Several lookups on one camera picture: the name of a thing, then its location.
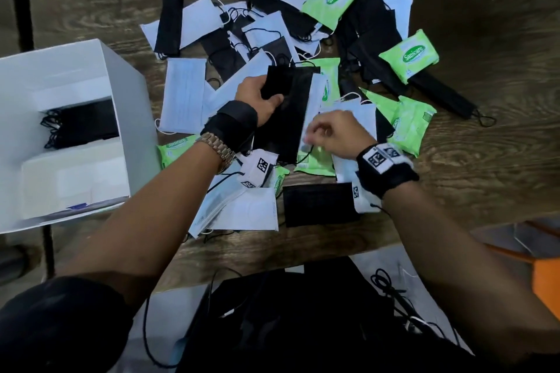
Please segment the left hand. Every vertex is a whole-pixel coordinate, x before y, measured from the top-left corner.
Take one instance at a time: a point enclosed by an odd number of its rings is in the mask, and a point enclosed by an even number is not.
[[[259,118],[258,127],[262,126],[270,119],[270,116],[276,108],[284,101],[284,95],[277,94],[270,99],[265,100],[260,95],[260,90],[263,88],[266,75],[259,75],[258,77],[247,77],[237,88],[235,94],[236,101],[242,101],[251,105]]]

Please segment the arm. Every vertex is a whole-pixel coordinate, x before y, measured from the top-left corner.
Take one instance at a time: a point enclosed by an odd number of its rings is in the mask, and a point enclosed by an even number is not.
[[[342,111],[317,116],[306,140],[348,159],[376,143]],[[476,354],[512,364],[529,353],[560,352],[560,322],[417,182],[382,200],[416,271]]]
[[[283,101],[282,95],[262,100],[265,80],[266,76],[245,79],[235,97],[255,109],[258,126]],[[222,140],[229,145],[227,138]],[[138,310],[185,238],[220,165],[220,156],[210,146],[195,143],[119,208],[62,275],[109,285]]]

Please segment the wristwatch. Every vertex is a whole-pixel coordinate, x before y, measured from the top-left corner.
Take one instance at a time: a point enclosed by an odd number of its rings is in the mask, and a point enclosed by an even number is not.
[[[218,174],[228,169],[235,159],[235,152],[232,151],[224,142],[218,138],[214,133],[205,132],[197,139],[197,142],[204,142],[208,144],[214,151],[218,153],[222,159],[222,165]]]

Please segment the wood grain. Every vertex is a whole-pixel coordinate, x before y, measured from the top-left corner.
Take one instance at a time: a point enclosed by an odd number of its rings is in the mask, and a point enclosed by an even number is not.
[[[145,75],[159,114],[165,65],[138,24],[158,18],[160,0],[31,3],[38,47],[100,38]],[[431,72],[498,119],[484,129],[436,106],[415,161],[423,186],[467,228],[560,210],[559,18],[560,0],[414,0],[410,31],[422,28],[441,58]],[[195,44],[182,56],[204,51]],[[381,85],[370,89],[385,93]],[[413,97],[425,101],[417,90]],[[297,173],[286,184],[330,180]],[[158,290],[206,282],[221,265],[248,274],[395,242],[398,236],[384,214],[363,216],[356,224],[244,232],[206,244],[189,240]]]
[[[13,0],[0,0],[0,57],[20,51]]]

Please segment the hand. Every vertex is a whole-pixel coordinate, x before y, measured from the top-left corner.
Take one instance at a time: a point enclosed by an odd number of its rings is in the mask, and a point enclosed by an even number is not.
[[[262,86],[264,86],[266,80],[266,75],[247,77],[237,87],[237,93],[235,94],[236,101],[245,102],[255,109],[259,117],[258,127],[267,122],[274,110],[284,101],[284,95],[281,94],[274,95],[268,100],[261,97],[260,90],[263,88]]]
[[[361,151],[377,143],[352,112],[342,110],[317,115],[309,124],[304,141],[345,159],[356,159]]]

